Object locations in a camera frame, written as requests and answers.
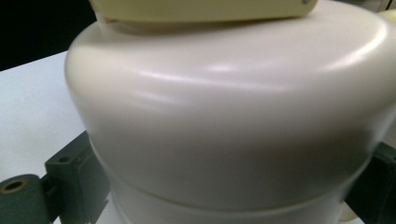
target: cream cylindrical casing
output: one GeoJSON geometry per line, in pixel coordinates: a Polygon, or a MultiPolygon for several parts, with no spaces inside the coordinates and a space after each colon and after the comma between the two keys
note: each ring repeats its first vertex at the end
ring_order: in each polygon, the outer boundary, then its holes
{"type": "Polygon", "coordinates": [[[330,224],[391,124],[396,31],[299,19],[95,23],[66,81],[134,224],[330,224]]]}

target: bolt hole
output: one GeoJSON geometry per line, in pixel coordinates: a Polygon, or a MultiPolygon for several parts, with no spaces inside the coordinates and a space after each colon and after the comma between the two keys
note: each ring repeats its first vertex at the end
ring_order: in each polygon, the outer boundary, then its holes
{"type": "Polygon", "coordinates": [[[20,189],[23,189],[23,187],[26,185],[26,183],[27,183],[26,180],[13,180],[13,181],[9,182],[8,184],[6,184],[5,186],[3,186],[1,188],[1,192],[4,194],[16,192],[20,189]]]}
{"type": "Polygon", "coordinates": [[[70,158],[68,157],[62,157],[59,159],[59,162],[68,162],[68,161],[70,161],[70,158]]]}

